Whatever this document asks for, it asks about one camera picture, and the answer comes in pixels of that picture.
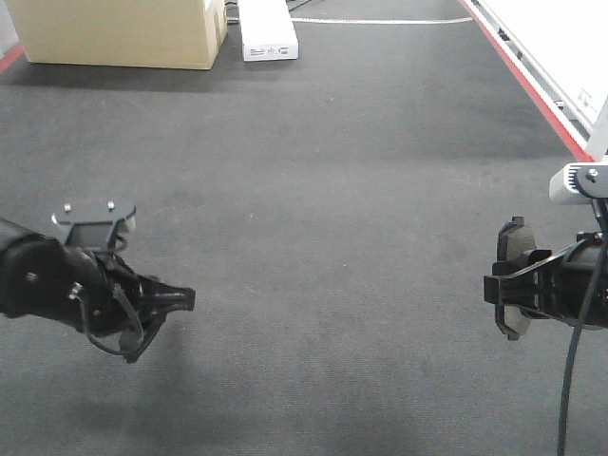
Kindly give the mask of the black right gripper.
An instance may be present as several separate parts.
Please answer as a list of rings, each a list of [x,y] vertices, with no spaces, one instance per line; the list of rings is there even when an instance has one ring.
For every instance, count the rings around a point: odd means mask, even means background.
[[[577,242],[557,252],[543,249],[522,254],[523,268],[509,275],[484,276],[484,300],[495,307],[495,317],[517,309],[526,318],[556,318],[574,325],[599,257],[601,234],[578,233]],[[585,317],[584,328],[607,329],[607,262]]]

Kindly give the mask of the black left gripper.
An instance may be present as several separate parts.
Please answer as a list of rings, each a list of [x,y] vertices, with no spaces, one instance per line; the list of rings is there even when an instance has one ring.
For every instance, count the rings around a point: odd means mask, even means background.
[[[166,317],[145,321],[151,314],[193,312],[196,292],[155,277],[137,275],[124,260],[110,253],[78,251],[70,303],[76,308],[74,327],[91,342],[117,334],[122,358],[135,363],[151,345]]]

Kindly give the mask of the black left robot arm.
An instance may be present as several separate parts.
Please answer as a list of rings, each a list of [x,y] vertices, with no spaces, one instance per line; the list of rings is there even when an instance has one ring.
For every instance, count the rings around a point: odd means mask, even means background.
[[[1,221],[1,314],[67,325],[99,350],[136,362],[168,314],[193,311],[196,293],[138,275],[119,256],[126,222],[74,223],[60,241]]]

